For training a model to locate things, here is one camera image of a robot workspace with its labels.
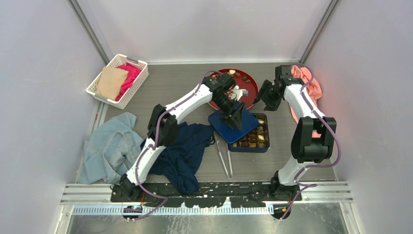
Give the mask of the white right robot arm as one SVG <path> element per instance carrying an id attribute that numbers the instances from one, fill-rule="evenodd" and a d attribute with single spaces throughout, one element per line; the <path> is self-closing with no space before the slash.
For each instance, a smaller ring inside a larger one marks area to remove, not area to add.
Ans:
<path id="1" fill-rule="evenodd" d="M 336 120 L 318 109 L 307 92 L 311 82 L 304 82 L 294 71 L 302 73 L 303 66 L 277 66 L 274 80 L 265 80 L 254 99 L 265 104 L 265 111 L 278 110 L 284 100 L 298 120 L 291 141 L 292 156 L 271 179 L 270 193 L 276 200 L 298 191 L 299 179 L 308 169 L 324 167 L 322 162 L 331 157 L 336 138 Z"/>

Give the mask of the blue tin lid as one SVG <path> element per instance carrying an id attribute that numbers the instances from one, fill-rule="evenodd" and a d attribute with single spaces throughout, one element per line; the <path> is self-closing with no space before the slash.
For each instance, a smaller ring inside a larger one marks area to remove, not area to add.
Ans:
<path id="1" fill-rule="evenodd" d="M 245 107 L 241 113 L 241 122 L 230 123 L 224 119 L 222 111 L 215 111 L 208 116 L 208 121 L 214 130 L 227 142 L 235 143 L 259 126 L 259 122 Z"/>

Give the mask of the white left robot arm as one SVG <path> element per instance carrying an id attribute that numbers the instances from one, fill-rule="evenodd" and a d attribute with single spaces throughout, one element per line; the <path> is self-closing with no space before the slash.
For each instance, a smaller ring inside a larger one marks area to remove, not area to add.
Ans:
<path id="1" fill-rule="evenodd" d="M 241 130 L 245 103 L 240 99 L 248 95 L 246 89 L 239 88 L 232 74 L 219 73 L 214 78 L 206 73 L 205 77 L 177 101 L 154 107 L 145 144 L 132 167 L 121 176 L 119 186 L 122 195 L 130 201 L 137 201 L 149 170 L 166 147 L 178 137 L 179 123 L 201 105 L 213 101 L 220 109 L 220 121 L 231 130 Z"/>

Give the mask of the clear plastic metal tongs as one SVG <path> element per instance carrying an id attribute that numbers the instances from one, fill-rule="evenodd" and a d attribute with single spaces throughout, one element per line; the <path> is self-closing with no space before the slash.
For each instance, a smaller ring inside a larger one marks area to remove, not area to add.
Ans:
<path id="1" fill-rule="evenodd" d="M 213 133 L 214 139 L 215 139 L 215 145 L 218 150 L 218 155 L 221 161 L 221 164 L 223 166 L 223 170 L 226 174 L 226 177 L 228 179 L 233 179 L 234 178 L 234 173 L 233 173 L 233 167 L 232 167 L 232 160 L 231 160 L 231 155 L 230 155 L 230 150 L 227 144 L 226 146 L 226 157 L 227 160 L 224 159 L 223 156 L 223 151 L 220 149 L 220 141 L 219 141 L 219 136 L 216 134 L 216 132 Z"/>

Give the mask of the blue chocolate tin box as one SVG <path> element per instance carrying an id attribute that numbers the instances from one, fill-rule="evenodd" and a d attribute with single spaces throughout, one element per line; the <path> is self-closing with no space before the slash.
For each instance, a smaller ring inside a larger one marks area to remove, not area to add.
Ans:
<path id="1" fill-rule="evenodd" d="M 259 125 L 235 143 L 228 143 L 231 152 L 266 153 L 270 148 L 267 116 L 264 113 L 252 114 Z"/>

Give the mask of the red round tray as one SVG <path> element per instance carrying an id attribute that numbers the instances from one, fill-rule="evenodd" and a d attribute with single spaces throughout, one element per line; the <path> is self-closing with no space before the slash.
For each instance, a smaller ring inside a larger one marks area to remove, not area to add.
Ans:
<path id="1" fill-rule="evenodd" d="M 213 72 L 211 75 L 217 78 L 219 72 L 229 73 L 230 70 L 235 71 L 234 79 L 235 79 L 236 85 L 238 85 L 240 89 L 246 89 L 248 91 L 248 95 L 243 96 L 240 99 L 240 101 L 244 102 L 246 109 L 249 110 L 250 108 L 254 106 L 254 99 L 256 98 L 259 92 L 259 87 L 255 79 L 250 74 L 240 69 L 224 68 L 224 69 L 218 70 L 217 72 Z"/>

